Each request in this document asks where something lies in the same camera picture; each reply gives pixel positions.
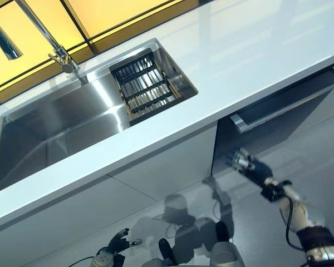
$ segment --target white countertop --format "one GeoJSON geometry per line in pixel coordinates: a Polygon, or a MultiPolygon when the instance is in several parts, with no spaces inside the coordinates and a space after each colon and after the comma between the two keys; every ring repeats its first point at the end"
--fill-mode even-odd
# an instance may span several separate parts
{"type": "MultiPolygon", "coordinates": [[[[334,0],[216,0],[81,64],[157,38],[199,93],[0,191],[0,225],[334,63],[334,0]]],[[[60,74],[0,115],[65,81],[60,74]]]]}

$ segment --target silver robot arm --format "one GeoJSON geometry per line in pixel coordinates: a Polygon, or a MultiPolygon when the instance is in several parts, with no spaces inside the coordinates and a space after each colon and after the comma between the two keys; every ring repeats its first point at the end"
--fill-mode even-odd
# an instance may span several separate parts
{"type": "Polygon", "coordinates": [[[286,223],[287,242],[293,248],[304,251],[310,267],[334,266],[334,237],[325,226],[324,216],[305,201],[291,182],[274,179],[272,170],[245,149],[233,154],[231,165],[260,186],[266,199],[278,205],[286,223]],[[291,244],[289,230],[297,234],[302,248],[291,244]]]}

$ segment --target robotic arm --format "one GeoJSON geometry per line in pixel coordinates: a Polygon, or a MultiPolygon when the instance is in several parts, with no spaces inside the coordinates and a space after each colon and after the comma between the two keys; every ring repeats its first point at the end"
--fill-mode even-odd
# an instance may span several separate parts
{"type": "Polygon", "coordinates": [[[132,246],[138,246],[143,242],[142,239],[127,241],[126,238],[123,237],[128,235],[128,233],[128,228],[118,232],[110,240],[108,246],[104,246],[98,250],[90,267],[122,267],[125,257],[119,253],[132,246]]]}
{"type": "Polygon", "coordinates": [[[263,195],[278,205],[286,228],[286,240],[295,249],[305,252],[310,267],[334,266],[334,237],[325,226],[321,212],[306,203],[289,181],[279,182],[272,170],[245,149],[233,155],[232,166],[239,173],[261,187],[263,195]],[[302,248],[291,244],[289,230],[294,231],[302,248]]]}

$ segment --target cable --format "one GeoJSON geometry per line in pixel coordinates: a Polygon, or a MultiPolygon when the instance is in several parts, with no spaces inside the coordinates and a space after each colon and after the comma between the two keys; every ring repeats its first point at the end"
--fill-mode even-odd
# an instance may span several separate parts
{"type": "Polygon", "coordinates": [[[308,265],[308,263],[304,263],[304,264],[302,264],[300,267],[305,267],[305,266],[307,266],[308,265]]]}
{"type": "Polygon", "coordinates": [[[218,201],[216,200],[215,203],[214,203],[214,206],[213,206],[213,215],[214,215],[214,217],[215,217],[218,221],[220,221],[221,218],[218,218],[217,215],[216,215],[216,213],[215,213],[215,207],[217,206],[217,203],[218,203],[218,201]]]}
{"type": "Polygon", "coordinates": [[[175,231],[175,233],[177,232],[177,227],[176,227],[176,225],[173,224],[173,223],[170,223],[169,226],[167,227],[166,231],[165,231],[165,236],[166,236],[166,238],[168,238],[168,239],[175,238],[175,234],[174,234],[174,236],[168,236],[168,230],[170,229],[170,227],[171,227],[172,225],[174,226],[174,231],[175,231]]]}
{"type": "Polygon", "coordinates": [[[287,240],[287,243],[293,247],[294,249],[297,249],[297,250],[300,250],[300,251],[303,251],[302,248],[299,248],[295,245],[293,245],[290,240],[289,240],[289,228],[291,226],[291,221],[292,221],[292,216],[293,216],[293,202],[291,200],[291,198],[289,196],[286,196],[286,198],[288,198],[289,200],[289,216],[288,216],[288,219],[287,219],[287,226],[286,226],[286,240],[287,240]]]}
{"type": "Polygon", "coordinates": [[[76,261],[75,263],[69,265],[68,267],[72,267],[73,265],[76,265],[77,263],[80,263],[81,261],[84,261],[84,260],[87,260],[87,259],[92,259],[92,258],[94,258],[94,256],[86,257],[86,258],[84,258],[84,259],[81,259],[81,260],[79,260],[79,261],[76,261]]]}

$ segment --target kitchen sink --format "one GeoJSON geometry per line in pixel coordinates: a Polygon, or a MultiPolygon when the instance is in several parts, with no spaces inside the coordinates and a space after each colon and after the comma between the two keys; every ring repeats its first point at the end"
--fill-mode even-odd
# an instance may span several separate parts
{"type": "Polygon", "coordinates": [[[197,94],[147,41],[1,116],[0,190],[197,94]]]}

